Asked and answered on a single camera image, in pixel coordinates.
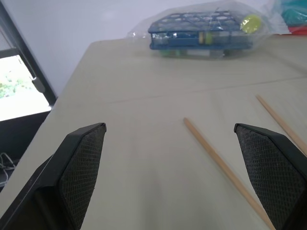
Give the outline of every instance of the wooden chopstick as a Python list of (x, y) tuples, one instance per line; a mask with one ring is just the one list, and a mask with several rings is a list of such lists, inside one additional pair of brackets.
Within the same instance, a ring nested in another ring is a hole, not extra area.
[(222, 158), (216, 153), (214, 148), (202, 137), (200, 132), (196, 127), (187, 119), (184, 118), (184, 124), (191, 131), (194, 137), (199, 141), (203, 148), (209, 153), (213, 160), (220, 166), (224, 173), (228, 176), (234, 186), (239, 190), (239, 192), (244, 196), (244, 198), (249, 202), (253, 209), (258, 213), (261, 219), (269, 226), (271, 230), (275, 230), (271, 220), (264, 211), (264, 209), (258, 204), (257, 201), (252, 197), (248, 190), (244, 187), (241, 181), (236, 177), (236, 175), (231, 171), (227, 164), (222, 160)]
[(290, 128), (290, 126), (288, 126), (288, 124), (269, 106), (269, 104), (261, 96), (257, 95), (256, 98), (307, 157), (306, 143)]

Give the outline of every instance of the white wall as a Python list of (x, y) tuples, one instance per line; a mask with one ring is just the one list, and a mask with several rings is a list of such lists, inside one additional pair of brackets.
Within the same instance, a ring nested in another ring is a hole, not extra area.
[(123, 38), (144, 18), (207, 1), (2, 0), (56, 95), (92, 42)]

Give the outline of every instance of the window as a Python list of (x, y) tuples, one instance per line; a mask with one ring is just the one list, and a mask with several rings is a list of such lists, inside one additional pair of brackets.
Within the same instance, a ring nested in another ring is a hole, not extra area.
[(56, 97), (0, 2), (0, 121), (50, 110)]

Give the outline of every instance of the beige table surface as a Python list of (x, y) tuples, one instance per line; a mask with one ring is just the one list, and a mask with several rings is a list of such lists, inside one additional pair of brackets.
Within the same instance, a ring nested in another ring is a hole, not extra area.
[(257, 198), (233, 128), (246, 123), (284, 134), (260, 94), (307, 141), (306, 43), (277, 36), (224, 61), (161, 58), (124, 40), (91, 44), (0, 193), (0, 216), (68, 133), (105, 122), (82, 229), (268, 229), (182, 119), (197, 125)]

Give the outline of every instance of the black window frame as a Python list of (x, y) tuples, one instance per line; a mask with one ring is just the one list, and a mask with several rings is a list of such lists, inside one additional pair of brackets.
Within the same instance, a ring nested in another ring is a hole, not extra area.
[(45, 96), (46, 100), (49, 103), (49, 106), (52, 107), (55, 104), (57, 98), (54, 92), (52, 91), (48, 81), (46, 80), (43, 72), (41, 71), (34, 57), (32, 56), (29, 48), (22, 39), (20, 33), (18, 32), (14, 22), (10, 18), (1, 0), (0, 0), (0, 26), (4, 30), (5, 35), (8, 37), (9, 42), (12, 43), (13, 45), (13, 48), (11, 49), (0, 51), (0, 58), (8, 58), (19, 55), (34, 78), (33, 84), (35, 85), (35, 81), (37, 80), (36, 78), (38, 78), (39, 81), (41, 82), (41, 85), (43, 87), (40, 87), (39, 91), (43, 93), (43, 95)]

